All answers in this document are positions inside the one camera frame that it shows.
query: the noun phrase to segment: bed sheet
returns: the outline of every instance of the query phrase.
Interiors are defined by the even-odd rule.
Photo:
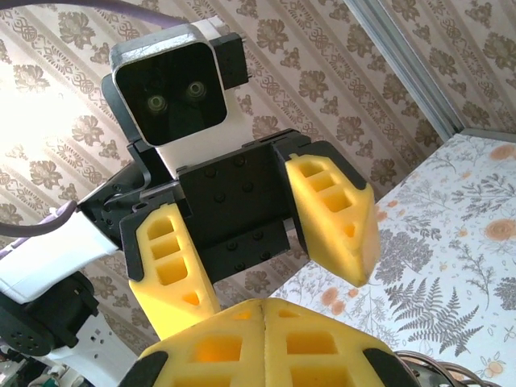
[[[310,262],[273,297],[515,385],[516,145],[454,136],[377,218],[382,254],[366,286]]]

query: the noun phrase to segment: floral wallpaper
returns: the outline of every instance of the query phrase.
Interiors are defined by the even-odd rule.
[[[379,0],[468,127],[516,132],[516,1]]]
[[[190,21],[219,15],[247,37],[248,85],[235,92],[255,138],[288,127],[326,139],[380,198],[440,140],[337,0],[134,0]],[[130,162],[100,90],[109,50],[159,28],[66,5],[0,11],[0,219],[37,223]],[[0,237],[1,245],[9,240]],[[306,263],[300,248],[216,288],[221,303],[267,297]],[[156,337],[131,295],[121,253],[87,268],[115,331],[136,352]]]
[[[386,342],[516,377],[516,144],[456,135],[377,204],[381,258],[356,289],[310,262],[273,296]]]

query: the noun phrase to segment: yellow foam part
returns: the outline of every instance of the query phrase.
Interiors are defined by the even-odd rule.
[[[328,157],[291,155],[285,163],[309,257],[354,286],[380,258],[369,184],[357,189]]]
[[[250,300],[148,348],[155,387],[384,387],[363,354],[380,340],[290,302]]]
[[[160,339],[220,311],[177,204],[154,210],[138,227],[136,238],[144,278],[129,285]]]

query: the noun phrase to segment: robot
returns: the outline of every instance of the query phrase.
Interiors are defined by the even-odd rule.
[[[10,347],[97,386],[460,387],[446,368],[489,386],[282,300],[221,311],[212,284],[288,250],[293,228],[312,260],[367,283],[380,255],[372,189],[327,142],[246,137],[233,92],[248,82],[243,41],[218,18],[118,44],[110,63],[102,91],[134,162],[0,260]],[[136,362],[77,272],[117,249],[161,340]]]

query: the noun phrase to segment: cable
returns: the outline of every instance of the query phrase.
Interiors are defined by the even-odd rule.
[[[148,10],[142,6],[123,2],[121,0],[0,0],[0,10],[17,6],[32,6],[37,4],[69,4],[71,6],[90,6],[110,10],[119,14],[131,16],[144,22],[156,24],[163,28],[175,27],[187,23],[183,19]]]
[[[48,234],[68,222],[76,208],[77,203],[69,201],[57,210],[55,218],[51,215],[45,218],[40,224],[32,226],[0,223],[0,235],[9,236],[11,238],[32,238],[33,236]]]

